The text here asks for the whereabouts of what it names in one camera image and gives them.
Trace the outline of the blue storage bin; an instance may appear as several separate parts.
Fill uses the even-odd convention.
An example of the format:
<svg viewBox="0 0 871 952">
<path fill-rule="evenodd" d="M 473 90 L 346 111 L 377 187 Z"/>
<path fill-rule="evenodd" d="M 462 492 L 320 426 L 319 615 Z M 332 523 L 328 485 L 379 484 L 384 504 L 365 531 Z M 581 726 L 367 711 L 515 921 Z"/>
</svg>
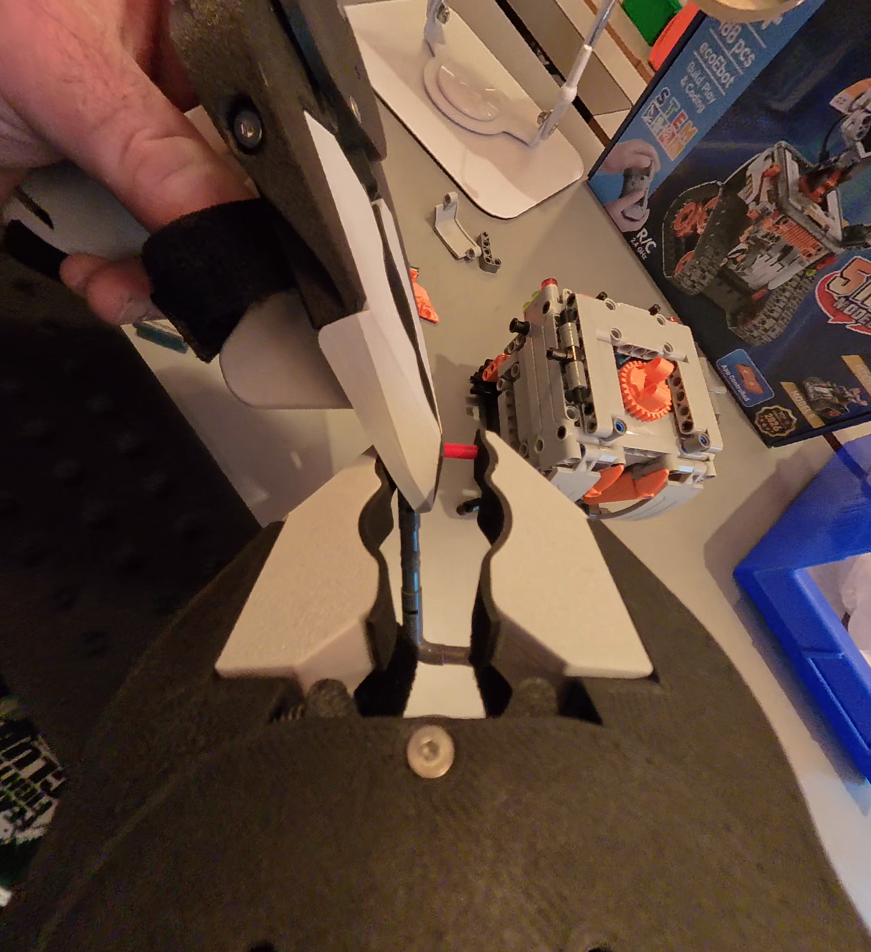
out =
<svg viewBox="0 0 871 952">
<path fill-rule="evenodd" d="M 846 561 L 871 553 L 871 434 L 843 446 L 734 577 L 871 782 L 871 667 L 847 630 Z"/>
</svg>

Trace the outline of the dark grey axle pin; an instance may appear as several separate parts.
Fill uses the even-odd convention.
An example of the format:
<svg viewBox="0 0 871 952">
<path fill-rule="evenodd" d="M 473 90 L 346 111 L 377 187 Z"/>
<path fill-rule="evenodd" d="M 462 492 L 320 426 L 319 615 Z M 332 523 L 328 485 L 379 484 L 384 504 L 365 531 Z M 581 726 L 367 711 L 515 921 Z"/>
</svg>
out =
<svg viewBox="0 0 871 952">
<path fill-rule="evenodd" d="M 417 649 L 424 643 L 422 623 L 420 515 L 397 493 L 402 620 L 406 636 Z"/>
</svg>

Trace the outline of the white stand base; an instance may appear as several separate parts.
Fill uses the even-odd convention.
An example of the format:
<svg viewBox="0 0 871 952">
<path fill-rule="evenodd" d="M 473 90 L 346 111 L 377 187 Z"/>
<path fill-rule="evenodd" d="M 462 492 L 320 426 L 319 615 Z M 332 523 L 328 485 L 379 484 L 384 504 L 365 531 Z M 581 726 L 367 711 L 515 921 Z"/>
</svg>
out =
<svg viewBox="0 0 871 952">
<path fill-rule="evenodd" d="M 629 94 L 584 2 L 355 2 L 376 94 L 478 208 L 513 219 L 584 178 Z"/>
</svg>

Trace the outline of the orange panel piece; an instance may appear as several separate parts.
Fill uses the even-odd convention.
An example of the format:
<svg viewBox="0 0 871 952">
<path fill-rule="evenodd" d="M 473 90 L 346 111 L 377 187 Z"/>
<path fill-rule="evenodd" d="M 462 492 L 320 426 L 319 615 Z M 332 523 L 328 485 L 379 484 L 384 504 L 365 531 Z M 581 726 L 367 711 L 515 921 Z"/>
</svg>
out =
<svg viewBox="0 0 871 952">
<path fill-rule="evenodd" d="M 418 282 L 419 271 L 417 268 L 410 266 L 409 267 L 409 277 L 411 281 L 412 292 L 414 296 L 414 301 L 416 305 L 416 310 L 419 314 L 419 317 L 431 324 L 437 325 L 439 323 L 439 317 L 436 313 L 429 293 L 419 284 Z"/>
</svg>

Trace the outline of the blue robot kit box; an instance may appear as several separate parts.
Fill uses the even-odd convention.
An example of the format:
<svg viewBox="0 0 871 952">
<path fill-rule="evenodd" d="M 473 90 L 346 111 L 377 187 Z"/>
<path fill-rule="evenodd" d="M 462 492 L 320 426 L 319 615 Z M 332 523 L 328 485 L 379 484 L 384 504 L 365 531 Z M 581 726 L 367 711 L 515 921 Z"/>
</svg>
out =
<svg viewBox="0 0 871 952">
<path fill-rule="evenodd" d="M 871 2 L 699 13 L 588 184 L 766 445 L 871 420 Z"/>
</svg>

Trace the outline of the white printed cloth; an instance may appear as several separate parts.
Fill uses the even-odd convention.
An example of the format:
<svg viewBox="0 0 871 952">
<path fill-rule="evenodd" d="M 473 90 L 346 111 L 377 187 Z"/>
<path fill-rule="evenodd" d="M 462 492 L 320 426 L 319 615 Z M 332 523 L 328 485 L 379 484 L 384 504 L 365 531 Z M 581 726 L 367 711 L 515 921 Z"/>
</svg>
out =
<svg viewBox="0 0 871 952">
<path fill-rule="evenodd" d="M 0 906 L 27 873 L 65 788 L 64 769 L 33 724 L 0 717 Z"/>
</svg>

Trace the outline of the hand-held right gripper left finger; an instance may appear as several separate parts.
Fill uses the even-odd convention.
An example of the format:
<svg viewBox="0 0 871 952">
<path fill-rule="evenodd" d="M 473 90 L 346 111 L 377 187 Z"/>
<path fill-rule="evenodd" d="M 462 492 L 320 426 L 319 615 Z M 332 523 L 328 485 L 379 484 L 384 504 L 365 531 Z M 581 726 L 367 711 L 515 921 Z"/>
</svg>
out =
<svg viewBox="0 0 871 952">
<path fill-rule="evenodd" d="M 366 716 L 406 709 L 406 638 L 381 545 L 394 486 L 360 455 L 282 525 L 215 664 L 224 678 L 282 677 L 302 691 L 335 680 Z"/>
</svg>

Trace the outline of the green bin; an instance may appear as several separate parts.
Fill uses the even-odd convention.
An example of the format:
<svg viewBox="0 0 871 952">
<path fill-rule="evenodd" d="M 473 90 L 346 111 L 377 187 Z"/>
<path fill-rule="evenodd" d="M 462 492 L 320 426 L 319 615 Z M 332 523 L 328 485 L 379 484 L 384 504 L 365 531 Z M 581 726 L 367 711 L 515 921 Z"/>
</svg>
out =
<svg viewBox="0 0 871 952">
<path fill-rule="evenodd" d="M 655 44 L 667 24 L 680 11 L 679 1 L 623 1 L 622 9 L 643 40 Z"/>
</svg>

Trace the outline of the grey white toy robot model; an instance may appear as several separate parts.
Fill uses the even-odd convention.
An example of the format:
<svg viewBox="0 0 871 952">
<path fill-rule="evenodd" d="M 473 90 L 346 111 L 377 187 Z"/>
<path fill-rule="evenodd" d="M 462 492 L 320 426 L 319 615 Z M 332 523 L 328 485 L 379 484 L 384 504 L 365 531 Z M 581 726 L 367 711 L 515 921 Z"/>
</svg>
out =
<svg viewBox="0 0 871 952">
<path fill-rule="evenodd" d="M 655 517 L 716 477 L 718 416 L 678 320 L 549 278 L 510 336 L 471 375 L 468 402 L 587 517 Z"/>
</svg>

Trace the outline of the light grey curved panel piece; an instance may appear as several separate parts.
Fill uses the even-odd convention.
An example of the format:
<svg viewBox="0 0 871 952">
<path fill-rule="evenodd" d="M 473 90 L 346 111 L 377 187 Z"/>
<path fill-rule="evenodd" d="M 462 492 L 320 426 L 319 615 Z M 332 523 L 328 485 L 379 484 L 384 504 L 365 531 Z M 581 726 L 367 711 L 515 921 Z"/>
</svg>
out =
<svg viewBox="0 0 871 952">
<path fill-rule="evenodd" d="M 433 209 L 432 227 L 456 260 L 473 261 L 481 256 L 481 248 L 458 221 L 458 200 L 456 191 L 444 194 Z"/>
</svg>

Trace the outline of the dark grey elbow connector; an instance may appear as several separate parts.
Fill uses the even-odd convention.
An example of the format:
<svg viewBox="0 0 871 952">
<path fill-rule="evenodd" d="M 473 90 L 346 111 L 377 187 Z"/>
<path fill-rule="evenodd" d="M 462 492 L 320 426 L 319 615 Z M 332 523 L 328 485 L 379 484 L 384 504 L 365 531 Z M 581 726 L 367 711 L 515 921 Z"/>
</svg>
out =
<svg viewBox="0 0 871 952">
<path fill-rule="evenodd" d="M 418 662 L 429 665 L 465 665 L 470 666 L 470 646 L 437 644 L 418 636 L 413 639 Z"/>
</svg>

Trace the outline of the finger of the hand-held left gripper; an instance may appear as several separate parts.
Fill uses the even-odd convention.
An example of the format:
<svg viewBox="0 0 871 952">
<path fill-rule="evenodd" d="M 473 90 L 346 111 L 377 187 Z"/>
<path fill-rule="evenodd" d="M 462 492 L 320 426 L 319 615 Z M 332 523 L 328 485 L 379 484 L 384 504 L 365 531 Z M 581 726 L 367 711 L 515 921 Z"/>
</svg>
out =
<svg viewBox="0 0 871 952">
<path fill-rule="evenodd" d="M 442 427 L 404 248 L 389 205 L 373 201 L 380 266 L 373 270 L 373 440 L 440 445 Z"/>
<path fill-rule="evenodd" d="M 306 119 L 366 294 L 363 309 L 320 329 L 318 342 L 410 507 L 430 509 L 442 429 L 401 236 L 389 205 L 370 201 L 332 134 Z"/>
</svg>

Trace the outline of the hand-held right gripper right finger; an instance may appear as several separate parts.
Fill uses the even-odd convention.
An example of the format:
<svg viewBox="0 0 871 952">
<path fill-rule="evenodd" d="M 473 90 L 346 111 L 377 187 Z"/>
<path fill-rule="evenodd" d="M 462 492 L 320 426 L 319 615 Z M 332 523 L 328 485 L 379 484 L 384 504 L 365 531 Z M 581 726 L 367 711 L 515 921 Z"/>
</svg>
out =
<svg viewBox="0 0 871 952">
<path fill-rule="evenodd" d="M 652 662 L 584 512 L 496 433 L 480 432 L 476 445 L 477 526 L 489 550 L 469 662 L 486 715 L 539 680 L 556 712 L 593 718 L 583 679 L 636 681 Z"/>
</svg>

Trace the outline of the person's left hand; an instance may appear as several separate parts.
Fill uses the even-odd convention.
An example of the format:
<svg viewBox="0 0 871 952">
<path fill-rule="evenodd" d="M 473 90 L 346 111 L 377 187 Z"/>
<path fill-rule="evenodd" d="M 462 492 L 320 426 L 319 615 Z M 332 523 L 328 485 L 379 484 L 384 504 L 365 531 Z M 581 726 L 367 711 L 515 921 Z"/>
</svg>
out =
<svg viewBox="0 0 871 952">
<path fill-rule="evenodd" d="M 148 233 L 253 197 L 185 113 L 174 2 L 0 1 L 0 212 L 31 171 L 70 160 Z"/>
</svg>

